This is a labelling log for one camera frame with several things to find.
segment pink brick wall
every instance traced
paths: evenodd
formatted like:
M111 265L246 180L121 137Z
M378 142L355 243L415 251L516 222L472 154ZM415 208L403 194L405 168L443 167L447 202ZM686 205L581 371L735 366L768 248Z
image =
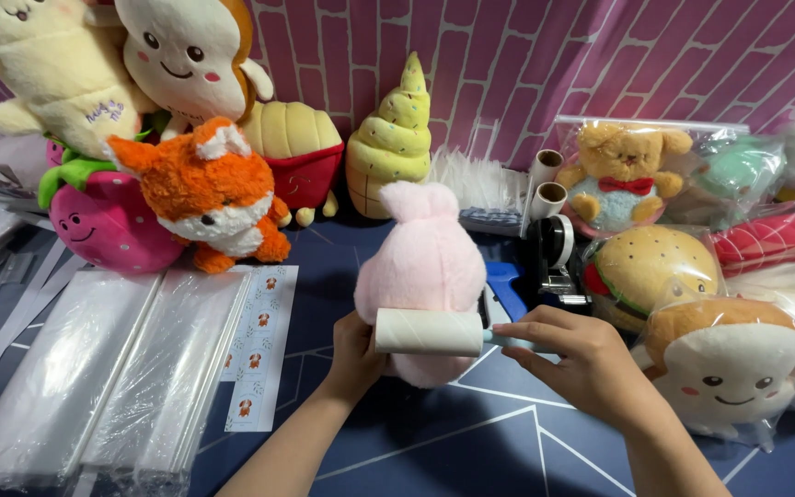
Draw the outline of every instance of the pink brick wall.
M345 137L409 51L433 146L466 150L474 119L484 139L499 120L494 158L517 166L556 145L558 112L769 132L795 109L795 0L247 1L277 96L325 109Z

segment yellow plush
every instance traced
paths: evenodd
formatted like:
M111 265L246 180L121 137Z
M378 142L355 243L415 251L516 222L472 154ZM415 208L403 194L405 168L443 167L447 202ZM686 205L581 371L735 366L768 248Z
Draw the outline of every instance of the yellow plush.
M155 104L131 81L111 29L83 21L81 0L0 0L0 133L49 131L105 159L108 136L130 139Z
M299 225L311 225L322 204L325 217L336 215L332 186L346 145L326 112L299 102L258 103L242 128L251 148L272 168L275 195L297 209Z
M346 178L355 209L374 220L391 217L379 201L382 186L422 183L431 166L431 97L416 52L403 67L401 86L382 99L348 140Z
M683 187L679 175L660 169L668 154L689 152L688 133L590 120L578 142L579 164L563 169L557 182L568 190L572 209L596 231L655 222L662 199Z

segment lint roller refill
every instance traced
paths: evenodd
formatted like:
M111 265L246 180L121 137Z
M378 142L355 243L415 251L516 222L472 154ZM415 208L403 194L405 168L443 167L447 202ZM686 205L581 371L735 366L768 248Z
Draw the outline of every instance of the lint roller refill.
M376 312L375 350L382 354L477 357L484 343L547 350L530 341L502 337L484 330L476 312L380 309Z

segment desk surface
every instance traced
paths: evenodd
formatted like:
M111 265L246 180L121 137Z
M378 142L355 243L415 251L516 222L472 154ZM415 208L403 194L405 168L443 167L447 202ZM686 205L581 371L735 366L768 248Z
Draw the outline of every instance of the desk surface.
M332 324L351 311L359 266L390 229L390 224L343 219L288 233L294 246L286 264L300 266L300 276L276 426L327 373ZM513 242L475 239L488 260L514 259ZM53 233L28 228L20 250L44 254L51 243ZM0 326L21 292L20 286L0 291ZM0 393L38 329L29 328L9 347L0 363ZM501 354L489 352L455 386L423 391L383 378L327 452L310 495L633 495L624 442L615 431L567 405ZM190 497L212 495L268 437L223 432L231 390L232 384L223 383L217 392ZM795 495L795 412L779 423L770 455L712 439L698 443L737 497Z

